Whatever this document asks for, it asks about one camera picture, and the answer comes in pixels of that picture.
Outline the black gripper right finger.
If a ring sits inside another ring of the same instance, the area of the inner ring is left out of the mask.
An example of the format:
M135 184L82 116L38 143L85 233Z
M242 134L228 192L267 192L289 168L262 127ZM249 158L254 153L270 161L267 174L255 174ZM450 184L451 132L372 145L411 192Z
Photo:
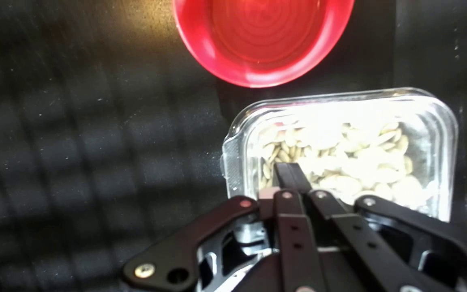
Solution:
M330 289L467 292L467 233L422 213L361 197L353 208L315 190L301 168L296 194Z

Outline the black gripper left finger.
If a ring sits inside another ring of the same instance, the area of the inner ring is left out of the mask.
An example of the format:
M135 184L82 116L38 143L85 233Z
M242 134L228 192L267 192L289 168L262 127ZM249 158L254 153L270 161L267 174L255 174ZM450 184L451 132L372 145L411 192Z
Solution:
M124 280L145 292L320 292L312 185L294 163L276 164L275 182L270 200L234 197L138 254Z

